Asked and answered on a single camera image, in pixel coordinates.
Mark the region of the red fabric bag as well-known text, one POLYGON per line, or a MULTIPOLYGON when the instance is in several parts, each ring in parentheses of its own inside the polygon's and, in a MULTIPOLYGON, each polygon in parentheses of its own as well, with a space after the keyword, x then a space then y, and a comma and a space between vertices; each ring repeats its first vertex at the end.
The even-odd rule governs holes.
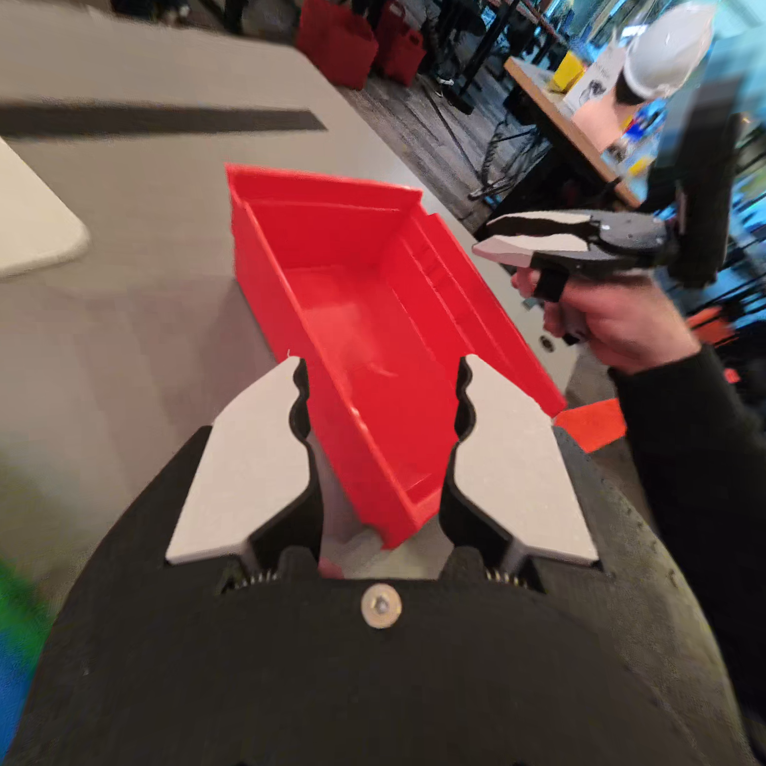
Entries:
POLYGON ((401 2, 383 2, 373 21, 378 43, 373 69, 403 87, 411 87, 426 54, 423 35, 407 23, 401 2))
POLYGON ((378 54, 366 19, 328 1, 304 1, 295 45, 331 84, 355 91, 365 87, 378 54))

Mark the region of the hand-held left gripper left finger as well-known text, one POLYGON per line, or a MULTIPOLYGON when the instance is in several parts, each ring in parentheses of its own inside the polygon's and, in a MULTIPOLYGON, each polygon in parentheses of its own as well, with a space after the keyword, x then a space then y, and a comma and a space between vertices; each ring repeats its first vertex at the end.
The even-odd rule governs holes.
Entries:
POLYGON ((170 565, 236 557, 278 566, 292 547, 320 560, 309 398, 306 361, 289 357, 215 418, 166 550, 170 565))

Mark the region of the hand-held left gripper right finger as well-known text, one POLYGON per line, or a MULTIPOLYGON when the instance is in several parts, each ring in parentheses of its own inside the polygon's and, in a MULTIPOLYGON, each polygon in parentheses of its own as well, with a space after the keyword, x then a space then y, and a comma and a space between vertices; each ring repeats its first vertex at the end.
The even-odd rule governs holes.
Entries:
POLYGON ((551 418, 478 355, 460 359, 456 443, 440 499, 440 527, 476 550, 488 571, 533 558, 590 567, 599 560, 551 418))

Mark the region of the pink box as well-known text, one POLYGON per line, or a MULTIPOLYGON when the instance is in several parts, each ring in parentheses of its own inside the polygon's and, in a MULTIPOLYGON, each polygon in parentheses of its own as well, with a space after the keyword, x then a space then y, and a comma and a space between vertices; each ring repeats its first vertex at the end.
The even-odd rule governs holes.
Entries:
POLYGON ((639 106, 619 102, 612 88, 599 99, 590 99, 573 115, 572 122, 593 147, 603 154, 625 134, 639 106))

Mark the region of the white sign stand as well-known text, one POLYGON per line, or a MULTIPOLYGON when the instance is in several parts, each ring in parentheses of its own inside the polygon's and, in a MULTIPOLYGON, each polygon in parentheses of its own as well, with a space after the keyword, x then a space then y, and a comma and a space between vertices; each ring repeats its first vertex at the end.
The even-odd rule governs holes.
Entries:
POLYGON ((89 247, 82 221, 1 141, 1 278, 68 263, 89 247))

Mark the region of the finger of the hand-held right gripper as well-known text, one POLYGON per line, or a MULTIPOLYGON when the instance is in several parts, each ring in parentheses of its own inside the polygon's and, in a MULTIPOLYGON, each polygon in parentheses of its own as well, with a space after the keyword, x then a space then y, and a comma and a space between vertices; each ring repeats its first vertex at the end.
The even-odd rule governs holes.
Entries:
POLYGON ((475 256, 514 267, 584 269, 594 264, 588 243, 575 235, 493 235, 473 245, 475 256))
POLYGON ((487 237, 594 237, 598 234, 600 222, 589 211, 528 211, 499 216, 486 225, 487 237))

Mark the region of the white rounded item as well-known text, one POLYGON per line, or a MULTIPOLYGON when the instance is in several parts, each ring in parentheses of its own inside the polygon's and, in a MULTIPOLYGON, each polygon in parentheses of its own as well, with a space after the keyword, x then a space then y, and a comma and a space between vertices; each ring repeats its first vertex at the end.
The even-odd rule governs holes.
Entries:
POLYGON ((635 37, 615 86, 617 101, 633 106, 677 92, 709 51, 715 13, 713 4, 686 2, 635 37))

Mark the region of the red plastic bin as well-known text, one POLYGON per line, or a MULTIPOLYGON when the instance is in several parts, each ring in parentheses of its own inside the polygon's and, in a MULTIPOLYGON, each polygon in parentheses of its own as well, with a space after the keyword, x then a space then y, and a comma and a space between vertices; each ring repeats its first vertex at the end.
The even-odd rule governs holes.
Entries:
POLYGON ((460 358, 549 416, 565 399, 423 192, 226 165, 235 277, 276 360, 299 356, 312 430, 359 520, 394 549, 437 512, 460 358))

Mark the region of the person's right forearm black sleeve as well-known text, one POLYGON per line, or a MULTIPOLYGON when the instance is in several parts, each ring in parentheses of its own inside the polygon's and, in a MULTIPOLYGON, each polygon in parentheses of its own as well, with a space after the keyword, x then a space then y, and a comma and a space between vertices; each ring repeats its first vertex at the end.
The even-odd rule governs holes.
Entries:
POLYGON ((765 713, 765 446, 715 353, 610 369, 659 535, 713 630, 744 713, 765 713))

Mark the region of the orange flat piece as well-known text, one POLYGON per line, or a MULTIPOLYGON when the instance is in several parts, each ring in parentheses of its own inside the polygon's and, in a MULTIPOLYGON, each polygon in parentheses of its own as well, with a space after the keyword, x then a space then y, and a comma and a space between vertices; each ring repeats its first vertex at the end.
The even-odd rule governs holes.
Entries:
POLYGON ((553 425, 563 429, 586 454, 593 454, 627 434, 616 397, 562 411, 553 425))

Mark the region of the wooden table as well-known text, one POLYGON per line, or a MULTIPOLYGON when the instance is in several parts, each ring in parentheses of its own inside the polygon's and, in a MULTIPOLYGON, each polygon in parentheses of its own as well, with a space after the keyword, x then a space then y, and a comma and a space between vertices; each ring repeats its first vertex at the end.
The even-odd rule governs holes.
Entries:
POLYGON ((549 147, 500 207, 511 212, 520 210, 524 203, 561 202, 562 186, 570 180, 583 182, 586 191, 599 193, 605 189, 607 205, 617 202, 629 208, 639 206, 640 194, 573 123, 563 97, 549 90, 552 72, 516 57, 506 60, 504 70, 512 80, 512 91, 504 105, 515 122, 531 128, 533 137, 544 139, 549 147))

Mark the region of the yellow container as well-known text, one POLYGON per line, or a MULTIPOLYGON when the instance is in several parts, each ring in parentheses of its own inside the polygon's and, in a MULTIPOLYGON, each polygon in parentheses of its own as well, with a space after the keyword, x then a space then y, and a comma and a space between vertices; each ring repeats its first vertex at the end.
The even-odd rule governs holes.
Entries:
POLYGON ((574 51, 567 51, 549 81, 548 90, 557 94, 568 93, 583 77, 588 66, 574 51))

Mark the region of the green plastic bin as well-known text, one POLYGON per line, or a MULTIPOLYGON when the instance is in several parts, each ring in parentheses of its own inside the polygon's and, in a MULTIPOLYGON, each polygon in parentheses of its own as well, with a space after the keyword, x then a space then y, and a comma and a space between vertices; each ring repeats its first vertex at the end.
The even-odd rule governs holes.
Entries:
POLYGON ((36 590, 1 563, 1 758, 10 747, 51 629, 36 590))

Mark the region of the person's right hand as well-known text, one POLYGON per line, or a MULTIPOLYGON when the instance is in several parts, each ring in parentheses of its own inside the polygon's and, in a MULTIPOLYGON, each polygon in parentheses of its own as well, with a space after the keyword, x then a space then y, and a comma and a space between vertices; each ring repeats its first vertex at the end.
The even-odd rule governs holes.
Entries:
POLYGON ((560 339, 567 331, 566 311, 581 313, 592 354, 621 375, 672 365, 702 350, 675 305, 646 274, 608 282, 570 279, 558 302, 544 302, 544 329, 560 339))

